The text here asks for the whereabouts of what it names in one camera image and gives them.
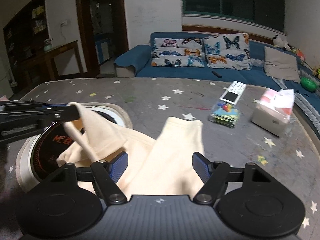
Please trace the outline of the cream garment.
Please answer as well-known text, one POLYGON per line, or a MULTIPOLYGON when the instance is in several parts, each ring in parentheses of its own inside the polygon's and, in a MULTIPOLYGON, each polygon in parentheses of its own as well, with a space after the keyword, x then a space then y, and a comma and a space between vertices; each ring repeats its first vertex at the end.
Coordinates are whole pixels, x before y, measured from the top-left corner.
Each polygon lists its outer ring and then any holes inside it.
POLYGON ((192 165, 193 153, 204 153, 200 120, 170 116, 159 137, 153 139, 114 124, 80 103, 70 104, 78 109, 80 119, 63 123, 74 142, 57 158, 59 166, 75 163, 76 167, 89 167, 126 152, 128 166, 117 185, 127 198, 133 194, 186 194, 193 198, 203 186, 192 165))

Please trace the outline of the dark wooden side table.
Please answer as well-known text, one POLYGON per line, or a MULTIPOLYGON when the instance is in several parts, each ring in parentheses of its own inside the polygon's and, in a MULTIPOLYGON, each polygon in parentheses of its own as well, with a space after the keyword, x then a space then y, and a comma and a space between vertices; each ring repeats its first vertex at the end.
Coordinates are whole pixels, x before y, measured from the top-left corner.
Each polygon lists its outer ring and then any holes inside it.
POLYGON ((78 40, 45 51, 44 62, 47 66, 51 81, 57 80, 59 74, 84 75, 78 40))

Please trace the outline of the clear box of coloured items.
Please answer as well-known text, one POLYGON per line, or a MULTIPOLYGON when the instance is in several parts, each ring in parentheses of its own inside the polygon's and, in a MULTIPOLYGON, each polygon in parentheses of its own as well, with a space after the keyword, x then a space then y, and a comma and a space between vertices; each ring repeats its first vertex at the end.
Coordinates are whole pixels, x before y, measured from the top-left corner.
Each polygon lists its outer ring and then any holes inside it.
POLYGON ((211 111, 209 120, 229 128, 234 128, 240 118, 240 111, 235 105, 224 101, 217 101, 211 111))

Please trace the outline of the glass kettle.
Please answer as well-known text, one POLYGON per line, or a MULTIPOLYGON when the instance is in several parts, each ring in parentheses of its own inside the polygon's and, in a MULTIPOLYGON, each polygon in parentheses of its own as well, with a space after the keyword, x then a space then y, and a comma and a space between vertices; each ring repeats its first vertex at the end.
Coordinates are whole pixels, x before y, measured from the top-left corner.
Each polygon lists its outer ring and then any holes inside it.
POLYGON ((44 51, 50 51, 53 48, 52 38, 47 38, 44 41, 44 51))

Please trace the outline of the dark wooden bookshelf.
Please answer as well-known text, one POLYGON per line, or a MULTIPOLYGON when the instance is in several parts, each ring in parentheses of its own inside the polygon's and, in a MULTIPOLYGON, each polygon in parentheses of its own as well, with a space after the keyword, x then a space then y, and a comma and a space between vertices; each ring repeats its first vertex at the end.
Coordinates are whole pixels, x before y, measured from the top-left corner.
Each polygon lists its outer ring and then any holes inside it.
POLYGON ((49 38, 45 0, 31 0, 3 28, 14 92, 46 74, 44 42, 49 38))

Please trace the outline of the white phone box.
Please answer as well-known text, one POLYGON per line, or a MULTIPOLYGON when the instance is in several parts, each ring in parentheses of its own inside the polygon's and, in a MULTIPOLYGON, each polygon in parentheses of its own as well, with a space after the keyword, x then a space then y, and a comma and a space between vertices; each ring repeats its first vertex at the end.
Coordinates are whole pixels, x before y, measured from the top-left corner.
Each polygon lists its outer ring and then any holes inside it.
POLYGON ((246 84, 238 81, 233 81, 231 85, 226 89, 226 91, 220 96, 219 100, 230 103, 232 105, 236 105, 241 98, 245 88, 246 84))

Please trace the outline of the black remote control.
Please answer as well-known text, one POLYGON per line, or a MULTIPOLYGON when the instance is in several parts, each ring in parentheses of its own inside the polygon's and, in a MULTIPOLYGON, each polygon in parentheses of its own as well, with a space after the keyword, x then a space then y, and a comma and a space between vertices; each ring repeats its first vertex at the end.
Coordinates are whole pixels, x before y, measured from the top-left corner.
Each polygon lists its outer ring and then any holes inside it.
POLYGON ((212 74, 215 75, 215 76, 218 77, 218 78, 221 78, 221 77, 222 77, 219 73, 217 73, 217 72, 215 72, 215 71, 213 71, 213 70, 212 70, 212 74))

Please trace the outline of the right butterfly pillow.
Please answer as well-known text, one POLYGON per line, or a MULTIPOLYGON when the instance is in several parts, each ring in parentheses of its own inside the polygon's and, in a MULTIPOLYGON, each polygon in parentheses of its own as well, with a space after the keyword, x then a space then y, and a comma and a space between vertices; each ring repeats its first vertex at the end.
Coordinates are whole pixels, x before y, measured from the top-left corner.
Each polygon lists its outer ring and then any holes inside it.
POLYGON ((250 70, 249 34, 215 34, 203 39, 209 68, 250 70))

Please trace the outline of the butterfly pillow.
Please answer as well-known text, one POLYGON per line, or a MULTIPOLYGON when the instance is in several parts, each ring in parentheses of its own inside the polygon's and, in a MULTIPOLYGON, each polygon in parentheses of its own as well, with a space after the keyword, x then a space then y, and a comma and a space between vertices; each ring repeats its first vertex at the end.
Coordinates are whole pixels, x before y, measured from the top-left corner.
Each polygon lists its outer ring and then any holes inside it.
POLYGON ((209 68, 250 70, 249 34, 215 34, 203 39, 209 68))
POLYGON ((203 40, 198 37, 155 38, 152 44, 151 65, 203 68, 203 40))

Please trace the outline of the left butterfly pillow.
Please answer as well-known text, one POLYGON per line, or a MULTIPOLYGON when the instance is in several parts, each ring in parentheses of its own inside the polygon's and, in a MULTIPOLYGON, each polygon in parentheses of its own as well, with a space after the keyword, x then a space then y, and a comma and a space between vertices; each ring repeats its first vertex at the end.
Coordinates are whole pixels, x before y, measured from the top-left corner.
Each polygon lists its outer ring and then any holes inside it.
POLYGON ((152 44, 151 65, 203 68, 203 40, 198 37, 155 38, 152 44))

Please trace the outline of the grey plain cushion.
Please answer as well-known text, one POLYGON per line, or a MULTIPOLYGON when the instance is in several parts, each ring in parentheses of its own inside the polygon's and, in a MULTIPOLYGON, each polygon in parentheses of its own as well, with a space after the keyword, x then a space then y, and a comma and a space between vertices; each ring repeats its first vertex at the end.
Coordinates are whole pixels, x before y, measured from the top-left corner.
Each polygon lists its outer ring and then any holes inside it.
POLYGON ((300 83, 297 59, 271 47, 265 47, 264 71, 269 77, 300 83))

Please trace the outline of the green round toy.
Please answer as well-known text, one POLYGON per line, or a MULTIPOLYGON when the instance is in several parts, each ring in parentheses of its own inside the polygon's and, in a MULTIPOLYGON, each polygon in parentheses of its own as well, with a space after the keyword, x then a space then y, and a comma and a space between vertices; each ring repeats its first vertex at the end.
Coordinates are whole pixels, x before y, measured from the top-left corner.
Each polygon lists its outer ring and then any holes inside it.
POLYGON ((312 92, 312 93, 314 93, 318 88, 317 83, 308 79, 307 77, 302 77, 300 79, 300 84, 305 90, 312 92))

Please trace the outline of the dark window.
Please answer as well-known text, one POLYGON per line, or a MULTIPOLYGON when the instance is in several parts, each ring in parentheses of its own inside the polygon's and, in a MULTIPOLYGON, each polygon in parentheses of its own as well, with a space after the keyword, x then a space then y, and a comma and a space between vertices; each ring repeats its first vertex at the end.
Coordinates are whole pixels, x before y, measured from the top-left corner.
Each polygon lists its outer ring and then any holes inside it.
POLYGON ((242 20, 284 31, 285 0, 182 0, 187 14, 242 20))

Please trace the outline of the wall power socket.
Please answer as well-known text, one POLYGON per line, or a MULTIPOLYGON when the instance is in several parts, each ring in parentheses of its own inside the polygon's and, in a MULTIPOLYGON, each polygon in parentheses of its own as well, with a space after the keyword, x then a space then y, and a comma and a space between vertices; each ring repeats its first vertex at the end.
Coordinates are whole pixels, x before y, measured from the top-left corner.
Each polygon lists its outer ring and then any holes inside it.
POLYGON ((68 21, 63 21, 63 22, 61 22, 60 27, 64 27, 64 26, 67 26, 67 25, 68 25, 68 21))

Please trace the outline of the dark wooden door frame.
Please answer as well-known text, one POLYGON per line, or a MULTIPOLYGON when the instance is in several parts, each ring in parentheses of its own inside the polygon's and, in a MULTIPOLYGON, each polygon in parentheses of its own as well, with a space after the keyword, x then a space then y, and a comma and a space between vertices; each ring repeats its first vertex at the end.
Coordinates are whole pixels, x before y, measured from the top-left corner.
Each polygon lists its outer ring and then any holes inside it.
POLYGON ((115 59, 129 43, 124 0, 76 0, 82 53, 89 77, 116 77, 115 59))

